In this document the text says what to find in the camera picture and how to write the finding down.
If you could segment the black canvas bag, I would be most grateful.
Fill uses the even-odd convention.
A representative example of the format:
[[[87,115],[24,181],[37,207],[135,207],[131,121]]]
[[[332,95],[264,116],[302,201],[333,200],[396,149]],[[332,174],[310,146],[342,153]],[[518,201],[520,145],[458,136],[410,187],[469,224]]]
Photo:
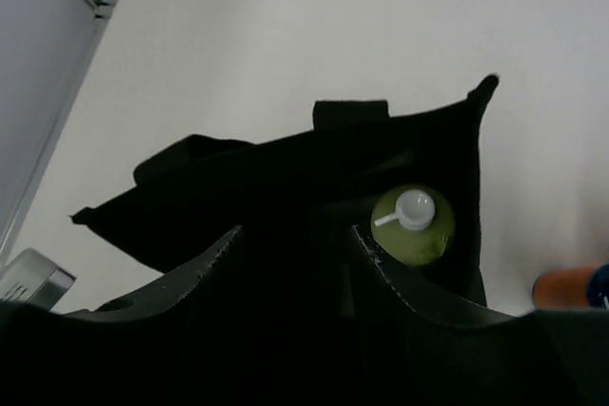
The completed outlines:
[[[71,219],[166,273],[236,225],[302,234],[311,257],[314,243],[367,222],[383,193],[421,185],[456,219],[429,278],[482,304],[480,130],[499,81],[488,75],[462,101],[403,116],[384,100],[319,101],[311,130],[265,143],[191,134],[139,163],[131,189]]]

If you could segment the orange bottle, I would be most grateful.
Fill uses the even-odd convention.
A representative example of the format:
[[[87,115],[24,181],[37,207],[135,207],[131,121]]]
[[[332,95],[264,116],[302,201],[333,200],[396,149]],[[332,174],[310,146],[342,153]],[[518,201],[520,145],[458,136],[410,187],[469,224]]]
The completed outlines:
[[[532,287],[538,309],[608,309],[608,264],[553,270]]]

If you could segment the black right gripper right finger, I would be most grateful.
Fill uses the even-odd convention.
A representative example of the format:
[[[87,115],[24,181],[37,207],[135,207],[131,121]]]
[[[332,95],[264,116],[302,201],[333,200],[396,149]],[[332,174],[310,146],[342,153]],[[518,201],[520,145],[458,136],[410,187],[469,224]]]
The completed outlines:
[[[493,311],[395,261],[359,227],[350,279],[373,405],[608,401],[605,311]]]

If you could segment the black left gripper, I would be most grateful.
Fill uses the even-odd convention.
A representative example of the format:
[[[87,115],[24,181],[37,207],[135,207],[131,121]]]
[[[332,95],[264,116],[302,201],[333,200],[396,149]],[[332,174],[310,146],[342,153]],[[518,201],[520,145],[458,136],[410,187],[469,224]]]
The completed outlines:
[[[28,248],[1,269],[1,301],[28,303],[50,311],[75,282],[70,272]]]

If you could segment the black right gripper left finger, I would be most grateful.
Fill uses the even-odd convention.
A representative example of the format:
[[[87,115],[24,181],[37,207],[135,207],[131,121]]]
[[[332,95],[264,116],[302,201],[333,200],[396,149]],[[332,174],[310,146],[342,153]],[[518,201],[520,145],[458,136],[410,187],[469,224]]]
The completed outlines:
[[[241,345],[246,235],[95,311],[1,305],[5,405],[227,405]]]

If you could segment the green bottle white cap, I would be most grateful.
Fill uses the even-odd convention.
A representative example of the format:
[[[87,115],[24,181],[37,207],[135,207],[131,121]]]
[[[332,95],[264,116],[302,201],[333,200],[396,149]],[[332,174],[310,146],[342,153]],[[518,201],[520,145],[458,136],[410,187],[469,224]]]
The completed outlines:
[[[456,237],[454,211],[437,190],[422,184],[393,187],[371,212],[373,240],[395,260],[424,267],[439,260]]]

